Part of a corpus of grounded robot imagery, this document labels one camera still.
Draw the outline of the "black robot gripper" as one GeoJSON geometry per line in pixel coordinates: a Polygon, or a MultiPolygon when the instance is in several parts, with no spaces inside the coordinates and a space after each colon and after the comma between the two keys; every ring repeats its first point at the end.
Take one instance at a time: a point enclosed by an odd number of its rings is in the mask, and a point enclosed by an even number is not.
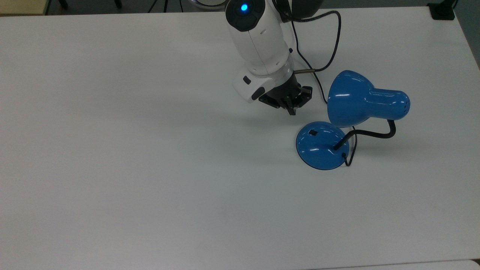
{"type": "Polygon", "coordinates": [[[312,87],[302,87],[296,76],[292,75],[285,83],[266,92],[258,100],[275,109],[285,109],[290,115],[296,115],[297,109],[312,99],[312,91],[312,87]]]}

